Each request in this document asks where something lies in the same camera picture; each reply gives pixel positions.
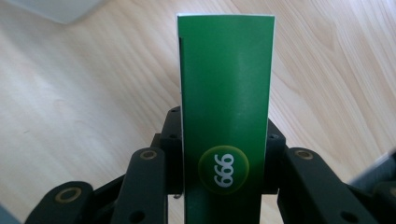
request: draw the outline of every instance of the circular logo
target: circular logo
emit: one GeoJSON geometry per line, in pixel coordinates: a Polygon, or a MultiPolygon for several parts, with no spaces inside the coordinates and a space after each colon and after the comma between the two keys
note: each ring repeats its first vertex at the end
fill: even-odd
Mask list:
{"type": "Polygon", "coordinates": [[[205,187],[223,195],[240,189],[248,178],[248,170],[245,153],[230,146],[210,148],[198,163],[198,173],[205,187]]]}

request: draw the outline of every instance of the green rectangular package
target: green rectangular package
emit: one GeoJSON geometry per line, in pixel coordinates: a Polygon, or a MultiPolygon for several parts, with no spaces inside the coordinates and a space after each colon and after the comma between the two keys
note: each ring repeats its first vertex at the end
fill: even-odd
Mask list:
{"type": "Polygon", "coordinates": [[[259,223],[275,17],[177,17],[186,223],[259,223]]]}

